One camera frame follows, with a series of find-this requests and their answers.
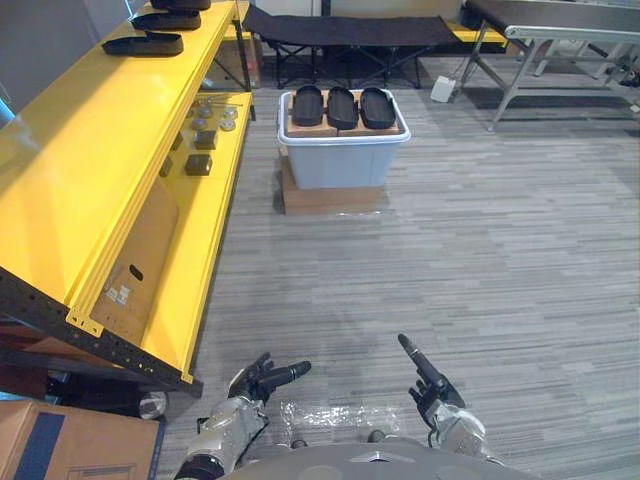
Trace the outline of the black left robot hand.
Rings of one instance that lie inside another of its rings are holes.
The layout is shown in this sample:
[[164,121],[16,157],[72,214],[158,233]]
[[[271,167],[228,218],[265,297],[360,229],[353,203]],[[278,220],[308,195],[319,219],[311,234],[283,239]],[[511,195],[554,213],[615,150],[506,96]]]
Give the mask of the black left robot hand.
[[265,352],[236,374],[230,383],[228,397],[243,397],[266,403],[277,388],[303,377],[311,369],[312,365],[308,360],[275,368],[271,354]]

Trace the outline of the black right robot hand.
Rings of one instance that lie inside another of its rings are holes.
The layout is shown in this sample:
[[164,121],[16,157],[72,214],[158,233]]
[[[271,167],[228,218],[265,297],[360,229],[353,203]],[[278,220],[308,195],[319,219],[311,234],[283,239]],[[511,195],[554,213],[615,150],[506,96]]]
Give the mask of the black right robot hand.
[[409,389],[409,394],[415,401],[422,419],[434,430],[436,427],[435,414],[431,413],[431,410],[436,407],[438,402],[462,409],[466,407],[466,404],[449,379],[434,367],[405,334],[400,333],[397,338],[404,351],[415,364],[416,373],[420,377],[415,383],[416,387]]

